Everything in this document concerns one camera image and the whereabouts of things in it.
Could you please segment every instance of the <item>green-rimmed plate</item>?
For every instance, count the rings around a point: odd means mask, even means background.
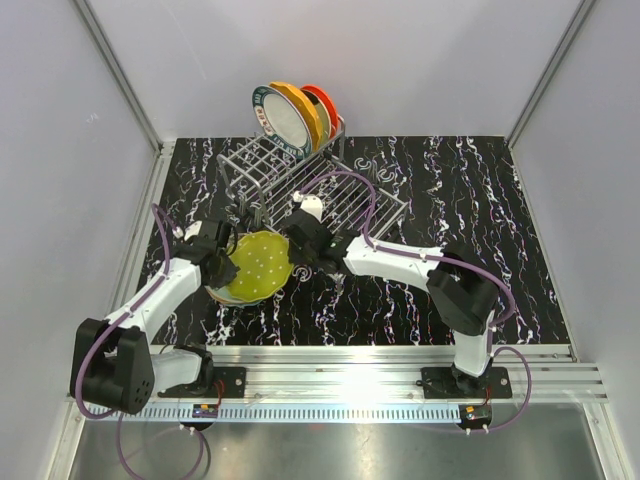
[[[265,135],[294,157],[301,159],[313,150],[309,127],[302,114],[282,93],[262,85],[253,91],[253,110]]]
[[[226,305],[228,307],[248,307],[255,305],[255,303],[247,303],[239,298],[231,296],[227,287],[213,289],[205,286],[204,288],[211,298],[222,305]]]

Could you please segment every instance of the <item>metal base plate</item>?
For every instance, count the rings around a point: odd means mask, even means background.
[[[247,369],[244,367],[213,367],[213,383],[221,380],[224,383],[222,398],[244,398],[247,384]],[[169,388],[158,393],[160,398],[218,398],[218,390],[211,386],[206,392],[193,393],[185,385]]]
[[[479,389],[472,395],[463,393],[453,378],[451,367],[425,367],[420,370],[422,376],[421,385],[425,399],[461,399],[473,398],[484,400],[487,392]],[[491,367],[489,375],[489,386],[491,387],[491,398],[512,398],[511,382],[509,373],[505,367]]]

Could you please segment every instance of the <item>white wall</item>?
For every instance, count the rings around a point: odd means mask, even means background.
[[[640,3],[608,0],[516,146],[578,354],[602,372],[640,475]]]
[[[0,476],[41,478],[153,156],[68,0],[0,4]]]
[[[91,0],[163,138],[251,134],[251,92],[334,97],[353,135],[507,134],[578,0]]]

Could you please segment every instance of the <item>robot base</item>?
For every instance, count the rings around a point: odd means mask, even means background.
[[[458,387],[451,367],[425,367],[420,370],[422,379],[416,385],[422,387],[425,399],[450,400],[454,398],[472,398],[484,400],[486,387],[462,391]],[[491,398],[512,398],[509,373],[505,367],[489,367],[483,375],[484,385],[491,387]]]

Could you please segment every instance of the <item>plate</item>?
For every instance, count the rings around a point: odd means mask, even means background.
[[[318,116],[320,117],[320,121],[322,122],[322,137],[320,138],[320,145],[324,145],[329,138],[331,138],[331,120],[329,119],[329,112],[327,111],[327,107],[324,106],[318,97],[316,97],[313,93],[308,92],[306,90],[302,91],[307,98],[311,101],[316,112],[318,112]]]
[[[318,97],[318,100],[320,100],[324,104],[327,112],[329,112],[329,119],[331,120],[332,127],[331,137],[333,137],[338,131],[338,109],[334,105],[333,100],[331,100],[331,97],[327,94],[327,92],[315,85],[305,85],[301,88],[301,90],[313,93],[316,97]]]
[[[227,286],[233,298],[253,303],[269,298],[289,280],[289,241],[278,233],[244,235],[230,256],[240,270]]]
[[[309,127],[309,133],[311,133],[311,140],[313,142],[313,150],[317,150],[320,146],[320,139],[322,138],[322,121],[318,116],[318,112],[307,98],[307,96],[300,91],[298,87],[285,82],[271,82],[270,87],[275,88],[282,95],[284,95],[291,103],[293,103],[304,121]]]
[[[255,305],[255,303],[247,303],[243,300],[233,297],[229,293],[228,287],[216,288],[214,290],[213,288],[207,287],[205,285],[204,288],[211,298],[222,305],[226,305],[228,307],[249,307],[251,305]]]
[[[253,110],[264,133],[290,155],[301,159],[313,151],[313,139],[302,114],[278,90],[261,85],[253,91]]]

